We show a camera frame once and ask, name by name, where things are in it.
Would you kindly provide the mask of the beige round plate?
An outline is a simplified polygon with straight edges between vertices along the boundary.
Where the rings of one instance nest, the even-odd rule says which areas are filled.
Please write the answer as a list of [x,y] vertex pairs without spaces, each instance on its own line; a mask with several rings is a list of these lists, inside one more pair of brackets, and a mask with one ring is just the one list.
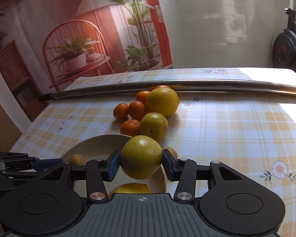
[[[92,159],[107,159],[115,150],[122,150],[131,137],[120,134],[108,134],[92,137],[84,140],[73,148],[69,149],[62,160],[69,161],[72,155],[79,154],[87,162]],[[105,188],[108,193],[116,187],[127,183],[142,183],[147,185],[151,193],[165,193],[166,192],[166,176],[163,167],[160,167],[156,173],[145,180],[137,180],[127,176],[121,168],[119,168],[114,180],[112,182],[105,182]]]

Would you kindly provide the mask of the small orange mandarin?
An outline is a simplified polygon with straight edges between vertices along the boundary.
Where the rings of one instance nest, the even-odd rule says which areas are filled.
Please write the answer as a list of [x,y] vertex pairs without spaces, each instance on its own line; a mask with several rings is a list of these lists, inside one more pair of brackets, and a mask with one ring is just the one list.
[[115,119],[125,119],[129,114],[129,106],[125,103],[118,104],[113,110],[113,116]]

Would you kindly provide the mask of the steel telescopic pole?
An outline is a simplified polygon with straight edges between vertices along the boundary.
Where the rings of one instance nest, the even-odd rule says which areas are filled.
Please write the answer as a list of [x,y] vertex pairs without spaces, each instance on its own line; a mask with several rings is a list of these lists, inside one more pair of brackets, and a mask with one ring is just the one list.
[[[38,97],[39,102],[73,99],[78,97],[131,94],[142,90],[153,90],[161,81],[129,82],[103,86],[92,86],[78,89],[43,94]],[[283,95],[296,97],[296,86],[276,84],[253,80],[230,79],[173,79],[166,80],[165,85],[178,92],[221,92],[221,93],[250,93]]]

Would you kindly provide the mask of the yellow-green orange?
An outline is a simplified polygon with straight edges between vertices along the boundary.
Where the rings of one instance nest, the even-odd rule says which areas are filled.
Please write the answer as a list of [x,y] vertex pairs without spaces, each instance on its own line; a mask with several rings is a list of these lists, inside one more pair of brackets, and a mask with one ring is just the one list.
[[157,112],[146,114],[140,122],[141,135],[148,136],[160,142],[168,131],[168,121],[165,116]]
[[127,176],[144,180],[157,172],[162,156],[162,148],[157,141],[145,135],[137,135],[123,147],[120,166]]

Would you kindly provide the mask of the plaid floral tablecloth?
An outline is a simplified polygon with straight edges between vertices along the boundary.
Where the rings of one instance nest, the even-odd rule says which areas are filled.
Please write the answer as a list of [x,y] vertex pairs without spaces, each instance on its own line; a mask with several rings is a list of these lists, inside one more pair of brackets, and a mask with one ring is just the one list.
[[[61,157],[75,144],[117,134],[119,103],[134,95],[52,102],[12,147],[39,158]],[[296,236],[296,98],[181,93],[163,146],[199,164],[219,160],[277,193],[286,205],[281,236]]]

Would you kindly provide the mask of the black exercise bike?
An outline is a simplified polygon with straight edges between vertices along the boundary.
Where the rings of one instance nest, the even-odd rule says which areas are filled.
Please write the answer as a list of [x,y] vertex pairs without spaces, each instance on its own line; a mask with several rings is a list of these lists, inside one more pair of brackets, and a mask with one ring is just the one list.
[[296,73],[296,11],[285,8],[287,27],[277,35],[272,49],[272,66],[291,69]]

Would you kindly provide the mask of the large yellow grapefruit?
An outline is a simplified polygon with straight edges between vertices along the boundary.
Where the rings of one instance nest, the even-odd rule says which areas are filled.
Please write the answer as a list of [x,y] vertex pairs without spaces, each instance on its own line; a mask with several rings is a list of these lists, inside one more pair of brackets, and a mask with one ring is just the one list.
[[148,186],[143,183],[125,183],[113,189],[108,197],[111,198],[113,194],[149,194],[151,193]]

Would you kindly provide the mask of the large yellow orange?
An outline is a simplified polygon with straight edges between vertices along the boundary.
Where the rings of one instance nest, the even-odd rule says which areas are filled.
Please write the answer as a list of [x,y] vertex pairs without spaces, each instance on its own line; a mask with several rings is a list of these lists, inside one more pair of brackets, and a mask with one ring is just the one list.
[[176,112],[179,103],[179,97],[173,89],[157,88],[147,95],[145,106],[148,112],[157,112],[168,117]]

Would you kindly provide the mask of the brown kiwi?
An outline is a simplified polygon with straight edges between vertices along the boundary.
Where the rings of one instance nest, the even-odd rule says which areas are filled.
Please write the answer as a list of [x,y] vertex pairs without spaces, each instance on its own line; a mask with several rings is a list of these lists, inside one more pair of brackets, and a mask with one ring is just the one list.
[[70,162],[73,164],[73,166],[83,166],[83,165],[85,165],[85,159],[80,154],[73,154],[70,157]]
[[177,154],[177,152],[176,152],[175,149],[173,149],[173,148],[171,148],[171,147],[164,147],[164,149],[167,149],[167,150],[172,154],[172,156],[173,156],[174,158],[178,159],[178,154]]

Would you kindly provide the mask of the printed room backdrop cloth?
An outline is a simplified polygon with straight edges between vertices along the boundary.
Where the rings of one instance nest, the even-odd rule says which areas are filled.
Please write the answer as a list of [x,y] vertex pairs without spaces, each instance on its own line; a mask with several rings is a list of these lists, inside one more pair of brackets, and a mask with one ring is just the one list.
[[29,120],[81,76],[171,64],[159,0],[0,0],[0,73]]

